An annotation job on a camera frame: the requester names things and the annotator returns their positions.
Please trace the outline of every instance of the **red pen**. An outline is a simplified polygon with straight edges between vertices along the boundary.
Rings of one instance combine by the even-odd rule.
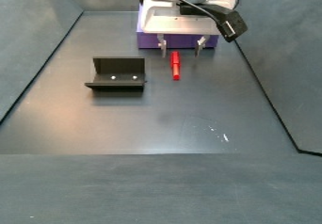
[[[171,53],[171,69],[174,80],[181,80],[181,55],[178,51]]]

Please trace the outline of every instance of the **purple base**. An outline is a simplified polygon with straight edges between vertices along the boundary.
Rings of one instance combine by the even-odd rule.
[[[167,48],[196,48],[197,41],[204,35],[165,34]],[[206,48],[217,47],[220,36],[210,36],[206,42]],[[161,48],[158,34],[138,32],[139,48]]]

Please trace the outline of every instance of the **black cable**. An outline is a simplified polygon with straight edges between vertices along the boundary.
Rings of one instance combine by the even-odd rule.
[[[179,0],[181,2],[186,3],[189,6],[192,6],[193,8],[196,8],[200,12],[202,12],[204,14],[206,14],[214,21],[216,23],[220,22],[220,20],[217,19],[217,17],[205,9],[200,8],[196,4],[193,4],[192,2],[186,1],[186,0]]]

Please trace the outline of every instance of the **gray table surface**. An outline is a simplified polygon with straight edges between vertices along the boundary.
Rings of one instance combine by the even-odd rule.
[[[0,153],[293,153],[237,46],[181,50],[173,81],[162,51],[138,50],[137,22],[137,12],[85,13],[0,127]],[[142,95],[85,87],[94,56],[146,58]]]
[[[320,224],[322,160],[294,151],[236,46],[181,51],[173,82],[135,22],[82,17],[0,127],[2,222]],[[113,55],[146,56],[141,97],[83,86],[91,57]],[[103,155],[158,152],[202,153]]]

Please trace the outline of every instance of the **black metal holder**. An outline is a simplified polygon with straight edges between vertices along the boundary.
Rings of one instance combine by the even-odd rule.
[[[145,88],[145,58],[94,57],[97,77],[86,86],[93,89]]]

